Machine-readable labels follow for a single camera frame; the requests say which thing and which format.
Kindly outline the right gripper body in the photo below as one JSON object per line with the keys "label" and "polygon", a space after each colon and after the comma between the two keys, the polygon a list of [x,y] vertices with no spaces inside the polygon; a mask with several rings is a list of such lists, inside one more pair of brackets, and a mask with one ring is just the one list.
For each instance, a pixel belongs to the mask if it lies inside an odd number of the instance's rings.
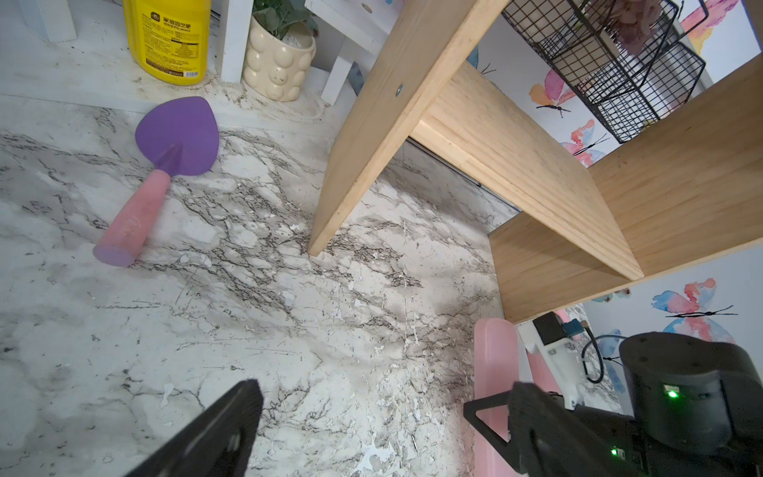
{"label": "right gripper body", "polygon": [[516,472],[528,476],[647,476],[635,423],[532,383],[463,405],[463,415]]}

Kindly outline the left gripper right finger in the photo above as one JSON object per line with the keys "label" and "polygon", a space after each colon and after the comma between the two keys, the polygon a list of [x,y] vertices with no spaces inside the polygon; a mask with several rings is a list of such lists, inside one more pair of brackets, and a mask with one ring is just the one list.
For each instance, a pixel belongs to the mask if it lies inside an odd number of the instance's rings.
{"label": "left gripper right finger", "polygon": [[583,422],[534,384],[509,397],[511,441],[531,476],[592,476],[596,437]]}

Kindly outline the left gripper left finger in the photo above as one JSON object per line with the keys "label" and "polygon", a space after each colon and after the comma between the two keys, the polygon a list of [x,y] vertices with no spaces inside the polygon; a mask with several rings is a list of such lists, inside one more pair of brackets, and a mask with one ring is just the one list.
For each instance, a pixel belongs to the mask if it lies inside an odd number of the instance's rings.
{"label": "left gripper left finger", "polygon": [[248,469],[262,409],[258,381],[241,381],[127,476],[241,477]]}

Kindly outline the pink case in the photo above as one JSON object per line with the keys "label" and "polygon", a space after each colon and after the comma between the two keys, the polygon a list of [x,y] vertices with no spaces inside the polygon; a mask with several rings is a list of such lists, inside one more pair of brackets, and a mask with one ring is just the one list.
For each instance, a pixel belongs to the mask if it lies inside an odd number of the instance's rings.
{"label": "pink case", "polygon": [[[520,345],[512,323],[502,318],[480,319],[474,331],[476,399],[510,391],[520,379]],[[475,476],[518,476],[504,458],[475,432]]]}
{"label": "pink case", "polygon": [[562,389],[542,355],[542,349],[567,337],[562,318],[552,311],[534,319],[529,326],[529,336],[530,344],[526,348],[534,383],[546,392],[561,395]]}

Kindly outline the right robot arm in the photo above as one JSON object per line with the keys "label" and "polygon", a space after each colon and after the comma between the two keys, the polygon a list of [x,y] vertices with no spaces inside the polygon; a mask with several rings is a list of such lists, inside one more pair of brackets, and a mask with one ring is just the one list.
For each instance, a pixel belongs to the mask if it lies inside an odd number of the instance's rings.
{"label": "right robot arm", "polygon": [[651,332],[621,360],[633,417],[578,405],[530,383],[469,401],[464,417],[530,476],[759,476],[762,382],[739,346]]}

